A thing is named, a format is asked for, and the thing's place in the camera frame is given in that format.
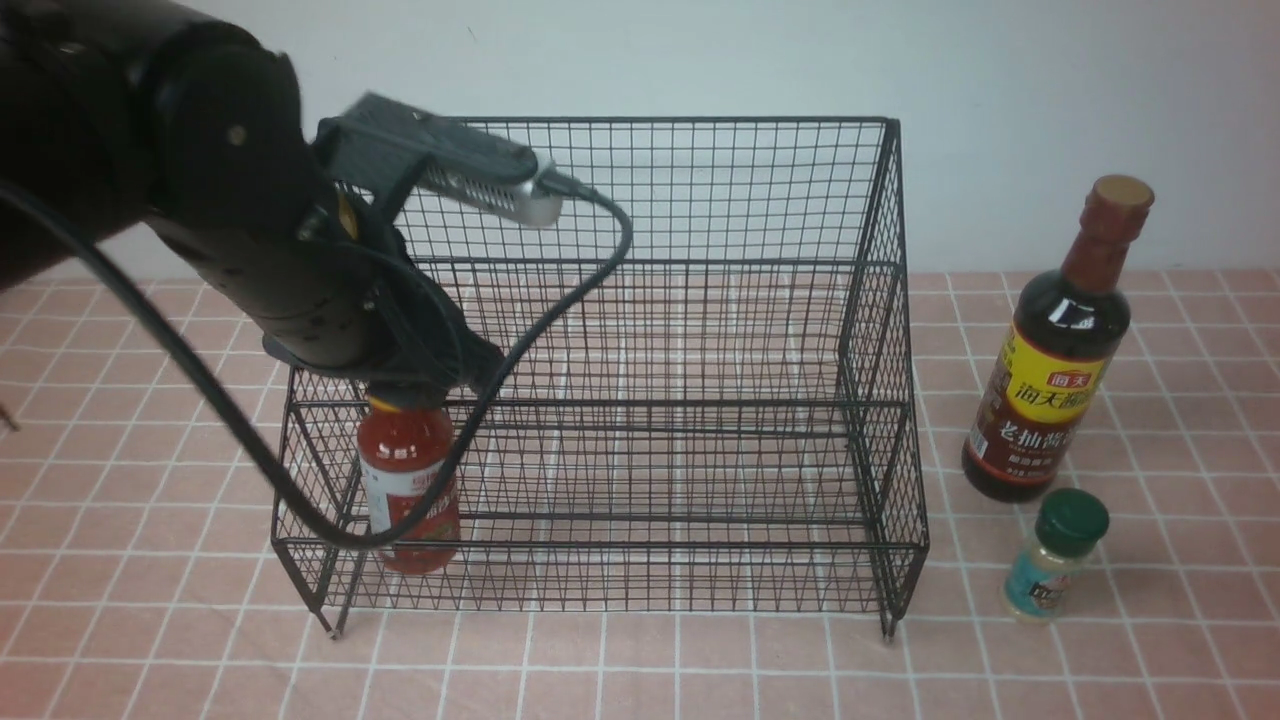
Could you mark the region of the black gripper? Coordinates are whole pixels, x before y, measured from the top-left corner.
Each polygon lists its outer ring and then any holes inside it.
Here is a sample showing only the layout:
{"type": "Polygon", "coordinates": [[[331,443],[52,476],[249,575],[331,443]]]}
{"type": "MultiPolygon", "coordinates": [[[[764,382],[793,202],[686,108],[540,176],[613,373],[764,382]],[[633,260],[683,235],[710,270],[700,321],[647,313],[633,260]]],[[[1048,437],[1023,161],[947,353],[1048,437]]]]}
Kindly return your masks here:
{"type": "Polygon", "coordinates": [[[393,222],[357,193],[337,197],[335,215],[306,222],[301,243],[335,263],[340,292],[303,314],[300,329],[265,331],[262,350],[316,375],[408,386],[436,404],[457,388],[480,395],[503,350],[416,266],[393,222]]]}

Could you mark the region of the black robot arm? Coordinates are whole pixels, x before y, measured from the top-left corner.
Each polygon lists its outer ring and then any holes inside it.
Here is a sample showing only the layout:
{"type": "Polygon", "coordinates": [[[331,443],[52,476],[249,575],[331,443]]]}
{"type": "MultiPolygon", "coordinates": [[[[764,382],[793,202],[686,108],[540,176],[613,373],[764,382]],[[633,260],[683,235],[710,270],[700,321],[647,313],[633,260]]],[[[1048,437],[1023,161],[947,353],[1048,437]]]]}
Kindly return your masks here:
{"type": "Polygon", "coordinates": [[[3,4],[3,286],[132,225],[320,375],[481,393],[504,352],[411,261],[416,190],[536,173],[527,149],[369,94],[301,128],[291,60],[174,1],[3,4]]]}

